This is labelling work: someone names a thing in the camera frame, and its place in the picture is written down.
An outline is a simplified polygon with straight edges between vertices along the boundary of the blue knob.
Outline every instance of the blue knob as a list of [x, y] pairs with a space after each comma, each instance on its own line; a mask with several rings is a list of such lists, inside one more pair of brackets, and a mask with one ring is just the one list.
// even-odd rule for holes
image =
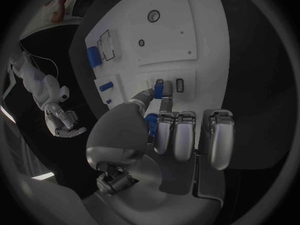
[[113, 86], [114, 86], [113, 83], [110, 81], [110, 82], [100, 86], [99, 89], [100, 89], [101, 92], [104, 92], [105, 90], [110, 89]]

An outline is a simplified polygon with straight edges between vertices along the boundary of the person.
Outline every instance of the person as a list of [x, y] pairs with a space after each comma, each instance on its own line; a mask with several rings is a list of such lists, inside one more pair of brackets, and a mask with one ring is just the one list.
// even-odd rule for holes
[[60, 23], [65, 15], [83, 18], [94, 0], [51, 0], [42, 9], [42, 20]]

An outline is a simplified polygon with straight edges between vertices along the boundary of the cable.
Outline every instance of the cable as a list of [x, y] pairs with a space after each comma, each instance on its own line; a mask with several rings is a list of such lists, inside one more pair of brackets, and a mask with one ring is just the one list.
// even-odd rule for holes
[[21, 47], [23, 48], [23, 50], [24, 50], [27, 54], [29, 54], [29, 56], [30, 56], [31, 59], [34, 61], [35, 65], [37, 66], [37, 68], [38, 68], [39, 70], [41, 70], [41, 69], [39, 68], [37, 62], [35, 61], [35, 59], [34, 59], [33, 57], [51, 61], [51, 62], [54, 64], [54, 66], [56, 67], [56, 71], [57, 71], [56, 79], [59, 78], [59, 69], [58, 69], [58, 66], [55, 64], [54, 61], [52, 61], [52, 60], [49, 59], [49, 58], [45, 58], [45, 57], [42, 57], [42, 56], [36, 56], [36, 55], [33, 55], [33, 54], [29, 53], [29, 52], [23, 47], [21, 41], [19, 41], [19, 44], [21, 45]]
[[36, 55], [33, 55], [33, 54], [30, 54], [30, 55], [33, 56], [33, 57], [37, 57], [37, 58], [40, 58], [40, 59], [45, 59], [45, 60], [51, 61], [51, 62], [54, 64], [54, 66], [56, 67], [56, 71], [57, 71], [56, 79], [59, 78], [59, 69], [58, 69], [58, 66], [55, 64], [54, 61], [52, 61], [52, 60], [49, 59], [49, 58], [42, 57], [42, 56], [36, 56]]

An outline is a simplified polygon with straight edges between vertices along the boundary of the round hole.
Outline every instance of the round hole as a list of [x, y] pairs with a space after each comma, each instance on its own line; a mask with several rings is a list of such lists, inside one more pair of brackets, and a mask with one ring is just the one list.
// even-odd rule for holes
[[145, 41], [143, 39], [138, 41], [138, 45], [140, 45], [141, 47], [143, 47], [145, 45]]
[[152, 10], [151, 12], [148, 13], [148, 20], [150, 23], [156, 22], [158, 19], [160, 19], [161, 14], [157, 10]]

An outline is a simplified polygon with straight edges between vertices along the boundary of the blue cylinder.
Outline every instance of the blue cylinder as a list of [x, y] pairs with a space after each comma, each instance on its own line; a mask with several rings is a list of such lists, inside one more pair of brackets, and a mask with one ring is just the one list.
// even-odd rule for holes
[[101, 65], [101, 59], [98, 52], [98, 47], [91, 46], [86, 50], [87, 58], [91, 68]]
[[107, 89], [112, 88], [113, 86], [114, 86], [113, 83], [110, 81], [110, 82], [108, 82], [108, 83], [106, 83], [106, 84], [100, 86], [99, 89], [100, 89], [101, 92], [104, 92], [104, 91], [106, 91]]

